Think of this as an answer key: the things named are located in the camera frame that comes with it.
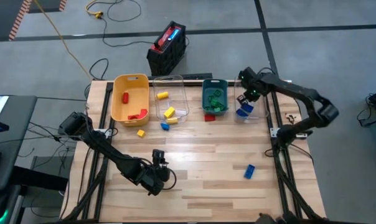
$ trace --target yellow block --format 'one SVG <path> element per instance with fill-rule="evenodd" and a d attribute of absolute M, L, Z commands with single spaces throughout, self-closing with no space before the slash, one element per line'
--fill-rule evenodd
<path fill-rule="evenodd" d="M 174 112 L 176 112 L 176 111 L 175 111 L 174 107 L 171 106 L 171 107 L 169 107 L 169 109 L 167 109 L 166 112 L 164 112 L 164 116 L 166 118 L 171 118 L 171 116 L 174 115 Z"/>
<path fill-rule="evenodd" d="M 169 97 L 169 92 L 162 92 L 162 93 L 158 93 L 157 94 L 157 98 L 160 100 L 160 99 L 165 99 Z"/>
<path fill-rule="evenodd" d="M 167 124 L 177 124 L 178 123 L 178 118 L 169 118 L 166 120 Z"/>
<path fill-rule="evenodd" d="M 143 138 L 144 135 L 145 135 L 145 131 L 143 131 L 143 130 L 138 130 L 137 135 L 138 135 L 139 137 Z"/>

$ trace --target blue block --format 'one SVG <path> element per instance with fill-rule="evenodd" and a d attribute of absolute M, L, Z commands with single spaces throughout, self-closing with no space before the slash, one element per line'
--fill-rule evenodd
<path fill-rule="evenodd" d="M 255 166 L 249 164 L 248 169 L 246 170 L 244 177 L 246 179 L 251 179 L 254 171 L 255 171 Z"/>
<path fill-rule="evenodd" d="M 240 107 L 242 110 L 246 111 L 247 113 L 251 113 L 254 109 L 254 107 L 252 107 L 251 105 L 249 104 L 242 104 L 241 107 Z"/>
<path fill-rule="evenodd" d="M 242 117 L 247 117 L 249 116 L 246 114 L 242 109 L 237 109 L 237 115 L 242 116 Z"/>
<path fill-rule="evenodd" d="M 170 125 L 161 123 L 161 127 L 163 130 L 168 131 L 170 130 Z"/>

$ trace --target yellow cable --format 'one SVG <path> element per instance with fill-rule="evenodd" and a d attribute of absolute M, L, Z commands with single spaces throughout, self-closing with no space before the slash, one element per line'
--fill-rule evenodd
<path fill-rule="evenodd" d="M 79 60 L 77 60 L 77 58 L 74 56 L 74 54 L 72 54 L 70 51 L 69 51 L 69 48 L 68 46 L 66 45 L 62 35 L 59 33 L 58 29 L 56 28 L 56 26 L 54 25 L 54 23 L 51 21 L 51 19 L 46 15 L 46 13 L 44 12 L 43 8 L 41 7 L 41 5 L 37 2 L 37 0 L 33 0 L 34 3 L 36 3 L 37 7 L 40 9 L 40 11 L 44 14 L 44 16 L 49 20 L 49 22 L 51 23 L 52 27 L 55 29 L 55 31 L 57 32 L 59 38 L 62 40 L 62 43 L 64 44 L 65 48 L 66 48 L 66 51 L 70 54 L 70 56 L 73 57 L 73 59 L 75 59 L 75 61 L 79 64 L 80 68 L 83 69 L 84 73 L 86 73 L 88 79 L 91 81 L 93 78 L 90 76 L 90 74 L 88 74 L 87 72 L 87 69 L 84 68 L 84 66 L 79 62 Z"/>
<path fill-rule="evenodd" d="M 98 15 L 98 14 L 102 14 L 101 11 L 98 11 L 98 12 L 91 12 L 91 11 L 88 10 L 88 7 L 89 7 L 91 4 L 93 4 L 94 2 L 96 2 L 96 0 L 92 0 L 92 1 L 90 1 L 90 2 L 86 5 L 86 7 L 85 7 L 86 12 L 89 13 L 90 15 L 93 15 L 93 16 L 96 16 L 96 15 Z"/>

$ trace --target warning stripe tape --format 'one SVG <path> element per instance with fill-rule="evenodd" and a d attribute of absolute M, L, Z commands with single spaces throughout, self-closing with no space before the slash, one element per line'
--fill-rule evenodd
<path fill-rule="evenodd" d="M 22 20 L 25 16 L 25 13 L 29 12 L 29 8 L 31 7 L 31 4 L 32 4 L 32 0 L 24 0 L 23 1 L 21 8 L 18 12 L 18 15 L 15 18 L 14 25 L 12 26 L 12 29 L 9 32 L 9 35 L 8 35 L 9 41 L 12 41 L 12 40 L 15 39 L 16 33 L 18 32 L 18 29 L 19 29 L 19 25 L 21 24 L 21 22 L 22 22 Z"/>
<path fill-rule="evenodd" d="M 67 0 L 61 0 L 60 4 L 59 4 L 59 10 L 60 11 L 63 11 L 66 7 L 66 1 Z"/>

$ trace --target teal bin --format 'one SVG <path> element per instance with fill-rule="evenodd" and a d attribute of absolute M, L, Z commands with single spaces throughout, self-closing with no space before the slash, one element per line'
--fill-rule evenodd
<path fill-rule="evenodd" d="M 206 79 L 202 85 L 202 108 L 205 114 L 221 116 L 228 110 L 228 82 Z"/>

